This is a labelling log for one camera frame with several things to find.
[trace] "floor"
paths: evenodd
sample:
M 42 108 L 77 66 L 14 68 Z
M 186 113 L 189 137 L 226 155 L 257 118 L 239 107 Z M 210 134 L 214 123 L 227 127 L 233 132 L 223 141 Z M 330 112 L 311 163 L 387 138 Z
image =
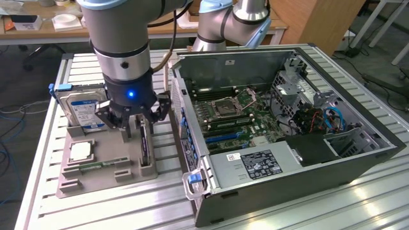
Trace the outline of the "floor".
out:
M 367 16 L 358 17 L 351 25 L 351 30 L 358 31 Z M 381 21 L 375 21 L 369 29 L 366 36 L 371 30 L 378 27 Z M 389 81 L 397 85 L 407 83 L 406 80 L 399 80 L 401 72 L 390 62 L 399 50 L 409 42 L 409 34 L 398 31 L 390 27 L 383 38 L 379 40 L 374 48 L 369 48 L 366 45 L 362 47 L 367 50 L 369 56 L 358 55 L 354 58 L 349 58 L 350 62 L 359 70 L 359 72 L 370 74 L 385 81 Z M 189 45 L 187 39 L 178 39 L 175 42 L 175 48 L 183 48 Z M 61 44 L 62 49 L 69 53 L 89 53 L 86 43 L 77 44 Z M 151 49 L 166 49 L 169 47 L 169 40 L 151 40 Z M 6 105 L 22 105 L 36 101 L 47 100 L 49 94 L 46 91 L 47 84 L 54 82 L 54 78 L 58 71 L 59 54 L 47 50 L 33 62 L 34 69 L 32 72 L 25 72 L 21 69 L 21 60 L 26 56 L 28 52 L 21 52 L 16 46 L 9 46 L 9 49 L 2 55 L 0 55 L 0 108 Z M 351 65 L 345 60 L 337 60 L 337 63 L 345 68 L 345 70 L 362 81 L 359 74 L 353 69 Z M 399 66 L 409 67 L 409 56 L 406 56 Z M 386 93 L 375 85 L 369 84 L 370 91 L 385 100 Z M 391 93 L 390 103 L 395 107 L 405 108 L 407 106 L 406 100 L 402 96 Z M 38 111 L 46 108 L 46 104 L 36 105 L 30 108 L 29 112 Z M 409 115 L 403 112 L 397 113 L 409 121 Z M 13 114 L 9 117 L 18 118 L 21 114 Z M 42 128 L 45 113 L 36 115 L 26 115 L 25 117 L 25 129 L 18 136 L 5 143 L 9 153 L 13 155 L 18 174 L 21 176 L 21 190 L 13 197 L 12 202 L 0 205 L 0 228 L 2 230 L 13 229 L 16 223 L 17 212 L 20 208 L 20 202 L 24 195 L 24 187 L 28 180 L 32 160 L 34 156 L 37 141 L 39 138 L 39 132 Z M 14 121 L 0 119 L 0 133 L 8 130 L 14 124 Z M 0 173 L 4 170 L 5 164 L 0 164 Z M 12 194 L 17 188 L 17 177 L 13 168 L 9 167 L 5 175 L 0 177 L 0 202 Z

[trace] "ur robot arm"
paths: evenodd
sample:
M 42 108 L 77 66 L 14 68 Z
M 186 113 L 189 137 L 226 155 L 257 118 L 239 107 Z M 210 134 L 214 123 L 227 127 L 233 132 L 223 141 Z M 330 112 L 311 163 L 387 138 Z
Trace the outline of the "ur robot arm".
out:
M 151 124 L 166 116 L 169 92 L 153 91 L 147 24 L 191 1 L 77 0 L 110 99 L 95 106 L 95 115 L 110 128 L 125 128 L 130 115 L 142 114 Z M 222 50 L 225 39 L 255 48 L 270 24 L 265 2 L 239 0 L 233 7 L 231 0 L 202 0 L 193 50 Z

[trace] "hard drive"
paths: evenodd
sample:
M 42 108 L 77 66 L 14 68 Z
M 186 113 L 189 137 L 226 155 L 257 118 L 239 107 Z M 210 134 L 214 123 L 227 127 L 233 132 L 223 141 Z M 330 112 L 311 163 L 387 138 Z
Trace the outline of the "hard drive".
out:
M 107 100 L 102 84 L 86 86 L 61 84 L 54 94 L 71 127 L 81 126 L 83 133 L 107 129 L 94 115 L 95 102 Z

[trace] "white box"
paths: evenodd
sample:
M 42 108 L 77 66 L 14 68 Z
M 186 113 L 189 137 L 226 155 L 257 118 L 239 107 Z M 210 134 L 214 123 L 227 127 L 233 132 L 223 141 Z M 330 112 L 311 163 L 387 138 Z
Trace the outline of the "white box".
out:
M 51 18 L 51 24 L 55 32 L 82 29 L 82 25 L 81 22 L 78 21 L 78 18 L 75 18 L 75 20 L 69 24 L 55 23 L 55 20 Z
M 42 20 L 38 15 L 10 15 L 16 30 L 39 30 Z
M 86 28 L 85 17 L 81 18 L 81 25 L 83 28 Z
M 335 51 L 346 51 L 354 37 L 355 37 L 355 34 L 353 32 L 350 32 L 349 30 L 346 30 L 343 38 L 341 40 L 341 43 L 339 43 Z

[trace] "sticker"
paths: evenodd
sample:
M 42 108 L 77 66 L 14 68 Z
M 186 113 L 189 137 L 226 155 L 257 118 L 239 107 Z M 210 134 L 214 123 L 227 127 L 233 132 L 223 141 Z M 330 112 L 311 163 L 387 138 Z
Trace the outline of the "sticker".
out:
M 227 161 L 239 160 L 239 152 L 233 153 L 233 154 L 227 154 L 226 157 L 227 157 Z
M 230 65 L 234 64 L 234 62 L 235 62 L 234 60 L 226 60 L 226 61 L 225 61 L 225 65 L 226 65 L 226 66 L 230 66 Z
M 282 173 L 270 150 L 242 155 L 241 160 L 253 180 Z
M 99 118 L 97 118 L 97 116 L 94 115 L 95 102 L 97 100 L 87 100 L 70 103 L 75 118 L 83 128 L 98 128 L 105 125 Z

